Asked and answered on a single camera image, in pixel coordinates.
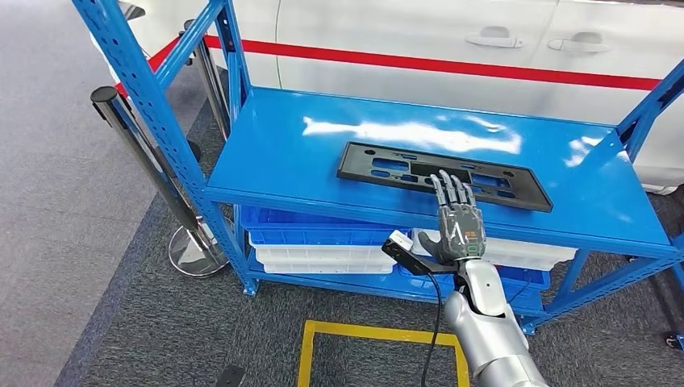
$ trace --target gray floor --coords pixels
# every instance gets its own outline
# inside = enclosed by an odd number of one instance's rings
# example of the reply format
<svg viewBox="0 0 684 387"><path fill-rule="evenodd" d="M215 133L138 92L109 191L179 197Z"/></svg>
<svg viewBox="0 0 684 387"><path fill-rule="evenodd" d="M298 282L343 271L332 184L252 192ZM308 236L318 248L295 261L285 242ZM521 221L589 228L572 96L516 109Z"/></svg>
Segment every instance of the gray floor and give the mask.
<svg viewBox="0 0 684 387"><path fill-rule="evenodd" d="M199 122L206 125L205 107ZM220 139L211 127L201 141L211 164ZM684 192L651 197L670 233L684 218ZM214 386L228 365L247 370L243 387L295 385L302 328L308 318L429 331L435 306L353 293L262 282L256 297L241 294L226 271L206 280L181 276L165 249L177 227L156 199L56 387ZM595 253L579 283L625 264ZM555 286L566 270L553 271ZM684 352L661 333L684 329L684 296L669 273L642 281L541 327L530 338L541 372L553 386L684 385ZM312 386L416 386L425 346L317 335ZM453 351L438 347L428 385L456 384Z"/></svg>
<svg viewBox="0 0 684 387"><path fill-rule="evenodd" d="M0 386L49 386L154 189L90 106L112 80L73 4L0 0L0 35ZM169 98L189 127L193 69Z"/></svg>

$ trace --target white car body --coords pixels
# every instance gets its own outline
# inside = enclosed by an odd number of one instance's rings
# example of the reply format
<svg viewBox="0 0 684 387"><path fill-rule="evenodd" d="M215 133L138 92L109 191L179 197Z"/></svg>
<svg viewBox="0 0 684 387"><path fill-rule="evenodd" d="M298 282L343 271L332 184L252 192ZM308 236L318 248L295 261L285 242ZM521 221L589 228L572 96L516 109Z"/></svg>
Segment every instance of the white car body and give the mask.
<svg viewBox="0 0 684 387"><path fill-rule="evenodd" d="M148 54L177 37L204 0L127 0ZM235 0L243 40L352 52L663 78L684 58L684 8L569 0ZM216 35L214 28L210 35ZM215 62L225 67L223 55ZM252 83L329 94L598 123L619 122L647 93L246 54ZM667 194L684 183L684 98L656 121L636 171Z"/></svg>

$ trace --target red stripe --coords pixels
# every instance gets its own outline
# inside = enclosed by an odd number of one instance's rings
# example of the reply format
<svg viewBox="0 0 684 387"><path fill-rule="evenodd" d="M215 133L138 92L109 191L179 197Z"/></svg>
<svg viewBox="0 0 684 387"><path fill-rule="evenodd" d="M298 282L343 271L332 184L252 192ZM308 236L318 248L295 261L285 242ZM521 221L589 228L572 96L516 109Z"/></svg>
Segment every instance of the red stripe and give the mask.
<svg viewBox="0 0 684 387"><path fill-rule="evenodd" d="M205 41L206 44L211 48L221 48L218 36L207 36ZM167 45L150 60L152 69L156 70L156 67L158 67L163 59L166 58L176 42L177 39ZM255 52L260 54L292 56L296 58L317 60L331 60L335 62L395 67L399 69L415 69L438 71L442 73L478 75L483 77L562 83L566 85L586 85L611 87L616 89L651 90L660 81L659 79L654 78L622 77L619 75L527 69L523 67L499 66L496 64L479 64L456 62L451 60L415 58L410 56L373 54L370 52L354 52L335 50L331 48L296 46L293 44L258 42L255 40L243 40L242 44L246 52ZM152 62L156 60L159 62L155 67Z"/></svg>

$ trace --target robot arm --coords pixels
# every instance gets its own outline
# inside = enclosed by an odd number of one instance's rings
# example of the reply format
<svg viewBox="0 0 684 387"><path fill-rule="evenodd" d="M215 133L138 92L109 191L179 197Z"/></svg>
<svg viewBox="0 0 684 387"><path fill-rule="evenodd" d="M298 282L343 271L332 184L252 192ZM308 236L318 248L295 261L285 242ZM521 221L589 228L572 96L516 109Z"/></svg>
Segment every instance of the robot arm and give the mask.
<svg viewBox="0 0 684 387"><path fill-rule="evenodd" d="M496 268L482 259L486 237L482 212L468 185L440 170L431 175L439 204L440 237L421 233L421 245L436 264L410 252L412 241L398 231L382 249L414 275L453 273L454 291L444 317L456 334L468 366L482 387L548 387L530 357L528 341L515 321Z"/></svg>

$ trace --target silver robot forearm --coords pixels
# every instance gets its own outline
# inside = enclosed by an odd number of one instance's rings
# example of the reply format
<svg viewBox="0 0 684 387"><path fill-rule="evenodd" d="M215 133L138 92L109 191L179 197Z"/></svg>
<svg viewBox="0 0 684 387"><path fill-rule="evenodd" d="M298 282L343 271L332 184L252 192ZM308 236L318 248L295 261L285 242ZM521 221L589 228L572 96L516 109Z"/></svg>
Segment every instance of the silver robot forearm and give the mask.
<svg viewBox="0 0 684 387"><path fill-rule="evenodd" d="M528 341L506 304L503 317L478 314L459 292L444 305L470 372L481 387L548 387L530 357Z"/></svg>

